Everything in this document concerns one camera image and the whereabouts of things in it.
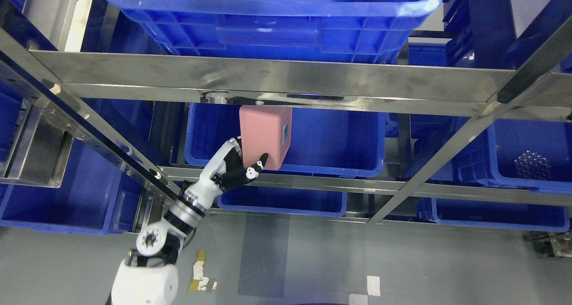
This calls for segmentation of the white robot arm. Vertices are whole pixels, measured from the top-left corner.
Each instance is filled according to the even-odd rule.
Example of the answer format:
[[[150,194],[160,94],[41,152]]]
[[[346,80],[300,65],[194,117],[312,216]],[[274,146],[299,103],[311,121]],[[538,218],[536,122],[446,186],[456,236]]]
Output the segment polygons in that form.
[[[192,241],[206,212],[223,193],[255,181],[268,160],[269,154],[263,153],[245,165],[241,138],[224,142],[198,181],[185,181],[161,219],[139,232],[135,248],[120,262],[106,303],[171,305],[178,292],[180,252]]]

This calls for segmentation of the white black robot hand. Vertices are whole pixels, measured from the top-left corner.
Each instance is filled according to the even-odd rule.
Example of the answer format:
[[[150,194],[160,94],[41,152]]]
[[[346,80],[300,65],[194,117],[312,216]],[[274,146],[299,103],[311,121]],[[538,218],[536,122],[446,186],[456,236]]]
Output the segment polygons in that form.
[[[188,201],[194,207],[211,207],[223,190],[233,190],[255,181],[265,169],[268,158],[269,154],[264,153],[254,164],[244,167],[241,138],[225,141],[203,168],[198,182],[188,187]]]

